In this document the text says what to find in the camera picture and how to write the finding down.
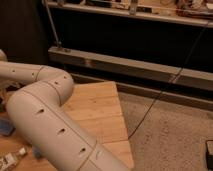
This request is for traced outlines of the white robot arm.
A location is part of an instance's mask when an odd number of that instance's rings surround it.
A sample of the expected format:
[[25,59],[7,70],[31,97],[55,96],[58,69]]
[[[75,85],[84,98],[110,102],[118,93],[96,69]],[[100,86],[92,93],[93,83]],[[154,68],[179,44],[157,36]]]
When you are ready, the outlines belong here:
[[0,50],[0,78],[24,85],[8,99],[7,113],[22,136],[58,171],[130,171],[61,109],[74,89],[69,73],[10,62]]

